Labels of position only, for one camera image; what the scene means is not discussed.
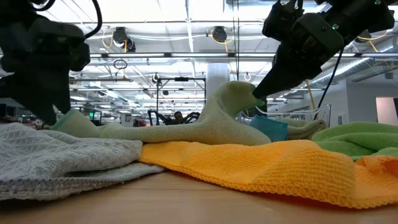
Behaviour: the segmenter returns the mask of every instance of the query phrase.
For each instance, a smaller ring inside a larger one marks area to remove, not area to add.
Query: orange towel
[[[140,162],[235,190],[294,195],[349,208],[398,202],[398,157],[365,156],[354,163],[307,140],[263,146],[146,144]]]

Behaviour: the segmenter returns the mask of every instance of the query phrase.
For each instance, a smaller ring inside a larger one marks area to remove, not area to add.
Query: wooden table
[[[165,172],[52,202],[0,202],[0,223],[397,223],[398,206],[349,210],[249,194]]]

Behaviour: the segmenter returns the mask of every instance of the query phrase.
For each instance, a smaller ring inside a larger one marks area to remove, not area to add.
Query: ceiling
[[[116,27],[126,27],[127,34],[134,40],[137,53],[149,52],[271,52],[274,53],[279,42],[262,35],[262,25],[271,6],[275,1],[241,0],[239,10],[237,2],[232,0],[98,0],[103,15],[102,29],[86,41],[92,54],[120,53],[123,49],[112,44],[111,34]],[[306,12],[319,12],[327,7],[317,6],[313,1],[305,1]],[[96,12],[90,0],[56,0],[55,4],[41,15],[53,21],[75,24],[84,33],[96,27]],[[231,41],[228,45],[217,44],[210,37],[215,26],[224,26],[229,39],[235,33],[239,41]],[[374,41],[377,45],[395,36],[396,27],[380,39]],[[373,34],[373,37],[383,35],[384,32]],[[369,42],[354,43],[345,52],[373,52]],[[91,81],[72,82],[70,85],[73,104],[83,106],[90,102],[93,108],[109,110],[100,105],[110,105],[112,113],[117,110],[135,110],[145,114],[146,110],[156,107],[156,91],[81,91],[84,88],[155,88],[152,77],[158,74],[160,78],[195,77],[206,78],[207,65],[215,59],[208,58],[124,58],[129,65],[124,70],[114,68],[116,59],[93,58],[82,72],[70,72],[71,78]],[[350,62],[356,58],[343,58],[343,62]],[[236,63],[234,59],[219,58],[218,61],[229,63],[230,80],[236,79]],[[326,70],[334,66],[333,58],[324,66]],[[271,59],[246,59],[239,62],[239,79],[255,85],[271,69]],[[370,77],[362,82],[381,82],[381,76]],[[173,104],[164,99],[162,113],[172,114],[182,111],[184,114],[201,111],[203,107],[204,91],[201,83],[170,81],[164,88],[193,88],[185,91],[160,92],[160,98],[185,98]]]

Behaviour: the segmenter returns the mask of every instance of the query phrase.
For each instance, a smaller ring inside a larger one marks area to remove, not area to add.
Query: light green sock
[[[82,114],[69,111],[52,128],[79,138],[115,138],[143,142],[189,141],[205,144],[244,144],[255,146],[271,141],[255,128],[239,124],[236,115],[263,102],[251,94],[254,85],[228,82],[216,90],[192,124],[125,128],[119,123],[96,127]]]

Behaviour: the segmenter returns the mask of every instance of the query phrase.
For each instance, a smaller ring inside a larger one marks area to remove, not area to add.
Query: teal cloth
[[[287,139],[287,123],[285,122],[274,121],[266,116],[255,115],[249,125],[268,136],[272,142],[285,141]]]
[[[362,156],[398,156],[398,126],[356,122],[328,128],[312,137],[322,149],[356,161]]]

